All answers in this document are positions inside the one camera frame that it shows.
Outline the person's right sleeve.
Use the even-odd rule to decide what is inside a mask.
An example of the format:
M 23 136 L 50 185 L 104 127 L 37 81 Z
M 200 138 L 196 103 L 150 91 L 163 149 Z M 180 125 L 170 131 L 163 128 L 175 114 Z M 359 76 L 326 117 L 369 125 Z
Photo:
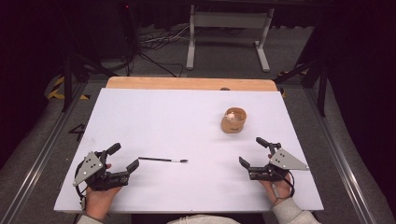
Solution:
M 302 210 L 292 198 L 273 207 L 279 224 L 321 224 L 311 212 Z

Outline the person's left sleeve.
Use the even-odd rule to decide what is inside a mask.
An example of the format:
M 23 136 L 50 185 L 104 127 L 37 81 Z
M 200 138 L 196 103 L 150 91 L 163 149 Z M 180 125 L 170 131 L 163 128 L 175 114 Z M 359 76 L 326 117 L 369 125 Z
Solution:
M 92 217 L 89 215 L 82 215 L 77 224 L 104 224 L 104 221 L 97 217 Z

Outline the person's left hand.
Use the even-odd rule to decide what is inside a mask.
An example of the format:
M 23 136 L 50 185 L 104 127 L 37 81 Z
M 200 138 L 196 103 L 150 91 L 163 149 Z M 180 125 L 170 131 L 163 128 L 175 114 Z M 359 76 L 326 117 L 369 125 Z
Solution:
M 86 189 L 86 205 L 83 215 L 97 217 L 105 221 L 106 215 L 113 203 L 114 198 L 120 192 L 121 187 L 105 191 Z

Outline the round wooden cup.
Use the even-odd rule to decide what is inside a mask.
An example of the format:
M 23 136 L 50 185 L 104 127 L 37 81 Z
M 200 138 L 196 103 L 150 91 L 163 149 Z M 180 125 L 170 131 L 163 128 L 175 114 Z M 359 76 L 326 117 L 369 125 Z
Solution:
M 235 114 L 235 120 L 228 121 L 225 116 L 233 113 Z M 247 113 L 240 107 L 231 107 L 226 110 L 221 120 L 220 127 L 225 133 L 240 133 L 247 120 Z

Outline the white table mat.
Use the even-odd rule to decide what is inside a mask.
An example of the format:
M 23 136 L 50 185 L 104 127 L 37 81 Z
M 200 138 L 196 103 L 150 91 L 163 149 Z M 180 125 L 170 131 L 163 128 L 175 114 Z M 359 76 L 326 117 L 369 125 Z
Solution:
M 247 113 L 240 133 L 220 127 L 231 107 Z M 139 160 L 128 186 L 115 198 L 115 213 L 256 213 L 271 204 L 239 163 L 242 157 L 253 166 L 267 164 L 269 151 L 256 137 L 305 158 L 277 91 L 103 89 L 72 163 L 116 143 L 120 150 L 107 160 L 112 172 L 138 157 L 188 160 Z

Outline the yellow black floor tape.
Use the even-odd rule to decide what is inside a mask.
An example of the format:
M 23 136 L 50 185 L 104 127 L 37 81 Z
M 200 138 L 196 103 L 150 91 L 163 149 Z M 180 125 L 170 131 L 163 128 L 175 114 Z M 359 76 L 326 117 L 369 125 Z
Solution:
M 50 90 L 47 98 L 48 99 L 65 99 L 65 95 L 63 93 L 59 93 L 59 89 L 64 84 L 64 76 L 59 76 L 55 81 L 52 89 Z

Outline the wooden table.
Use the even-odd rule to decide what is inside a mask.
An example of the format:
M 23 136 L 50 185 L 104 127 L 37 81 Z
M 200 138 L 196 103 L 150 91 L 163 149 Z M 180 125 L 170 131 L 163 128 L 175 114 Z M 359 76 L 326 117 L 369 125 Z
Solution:
M 111 77 L 106 87 L 147 90 L 277 91 L 275 82 L 270 79 L 193 77 Z

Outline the white metal stand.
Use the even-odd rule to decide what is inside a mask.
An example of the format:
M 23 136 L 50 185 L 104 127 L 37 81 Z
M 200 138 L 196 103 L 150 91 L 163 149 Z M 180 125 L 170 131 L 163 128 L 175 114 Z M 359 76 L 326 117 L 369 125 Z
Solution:
M 254 42 L 263 72 L 269 72 L 270 66 L 264 52 L 264 43 L 268 35 L 275 10 L 268 9 L 264 13 L 238 13 L 238 12 L 202 12 L 197 11 L 195 5 L 190 9 L 190 39 L 187 53 L 186 68 L 194 68 L 195 56 L 195 28 L 241 28 L 261 29 L 261 38 Z

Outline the thin black brush pen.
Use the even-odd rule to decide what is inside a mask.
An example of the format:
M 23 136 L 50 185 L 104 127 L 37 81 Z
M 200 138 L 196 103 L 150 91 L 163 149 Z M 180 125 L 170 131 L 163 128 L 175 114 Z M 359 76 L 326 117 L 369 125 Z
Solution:
M 162 159 L 162 158 L 147 158 L 147 157 L 138 157 L 139 160 L 146 160 L 146 161 L 167 161 L 167 162 L 181 162 L 185 163 L 188 162 L 188 160 L 182 159 L 182 160 L 172 160 L 172 159 Z

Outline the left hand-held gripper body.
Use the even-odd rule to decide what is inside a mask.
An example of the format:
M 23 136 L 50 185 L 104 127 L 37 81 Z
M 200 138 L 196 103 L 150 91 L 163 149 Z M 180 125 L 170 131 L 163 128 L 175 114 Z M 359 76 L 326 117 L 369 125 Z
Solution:
M 117 187 L 127 186 L 131 174 L 131 166 L 118 173 L 108 172 L 106 158 L 112 155 L 113 151 L 104 150 L 102 152 L 90 151 L 84 160 L 78 165 L 75 173 L 73 186 L 77 189 L 81 182 L 95 191 L 105 191 Z

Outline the person's right hand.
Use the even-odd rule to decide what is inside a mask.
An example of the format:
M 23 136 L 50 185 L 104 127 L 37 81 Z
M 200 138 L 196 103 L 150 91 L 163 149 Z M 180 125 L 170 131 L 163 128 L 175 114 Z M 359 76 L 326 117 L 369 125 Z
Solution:
M 282 203 L 290 197 L 291 186 L 289 185 L 289 182 L 290 175 L 286 175 L 285 180 L 277 182 L 260 180 L 260 183 L 266 191 L 268 200 L 272 203 L 273 206 Z

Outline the aluminium rail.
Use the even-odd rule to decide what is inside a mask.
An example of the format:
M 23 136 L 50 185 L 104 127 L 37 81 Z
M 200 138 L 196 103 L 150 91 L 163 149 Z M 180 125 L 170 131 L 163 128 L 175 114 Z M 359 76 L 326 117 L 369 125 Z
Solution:
M 342 149 L 332 135 L 332 130 L 327 119 L 322 117 L 318 110 L 317 97 L 315 93 L 311 89 L 304 89 L 304 92 L 309 104 L 316 114 L 322 131 L 325 133 L 326 139 L 330 145 L 330 154 L 332 156 L 332 160 L 342 179 L 347 195 L 354 206 L 361 224 L 377 224 L 375 216 L 370 211 L 368 203 L 363 196 L 357 179 L 354 176 Z
M 35 162 L 27 172 L 26 177 L 23 179 L 23 182 L 19 187 L 19 190 L 16 193 L 13 201 L 10 203 L 10 206 L 0 220 L 0 224 L 13 224 L 20 215 L 22 208 L 31 195 L 39 177 L 41 176 L 48 160 L 50 159 L 50 155 L 52 154 L 54 146 L 59 140 L 62 128 L 66 124 L 72 110 L 77 104 L 78 99 L 84 92 L 86 86 L 86 83 L 78 83 L 75 89 L 72 91 L 71 102 L 69 103 L 69 106 L 64 112 L 60 113 L 59 117 L 54 123 L 54 126 L 49 133 L 48 139 L 46 140 L 44 146 L 36 154 Z

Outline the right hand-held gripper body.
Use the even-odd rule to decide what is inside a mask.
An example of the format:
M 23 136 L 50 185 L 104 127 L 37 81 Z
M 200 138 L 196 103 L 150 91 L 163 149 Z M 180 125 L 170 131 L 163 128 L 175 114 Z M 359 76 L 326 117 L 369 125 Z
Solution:
M 251 180 L 282 181 L 290 170 L 308 171 L 309 167 L 287 150 L 283 149 L 280 143 L 270 143 L 268 147 L 271 158 L 263 167 L 251 167 L 247 171 Z

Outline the person's sleeve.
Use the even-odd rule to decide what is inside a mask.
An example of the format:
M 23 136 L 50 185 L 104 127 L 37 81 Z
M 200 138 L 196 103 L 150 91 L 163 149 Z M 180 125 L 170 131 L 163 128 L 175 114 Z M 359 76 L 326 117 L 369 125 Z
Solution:
M 321 224 L 311 212 L 302 210 L 292 198 L 273 207 L 279 224 Z
M 92 217 L 89 215 L 82 215 L 77 224 L 104 224 L 104 221 L 97 217 Z

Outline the person's light clothing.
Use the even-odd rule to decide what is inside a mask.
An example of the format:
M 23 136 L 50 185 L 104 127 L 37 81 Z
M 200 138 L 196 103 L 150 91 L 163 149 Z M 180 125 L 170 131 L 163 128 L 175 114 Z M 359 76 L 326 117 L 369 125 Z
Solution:
M 194 215 L 181 217 L 166 224 L 240 224 L 229 217 L 219 217 L 211 215 Z

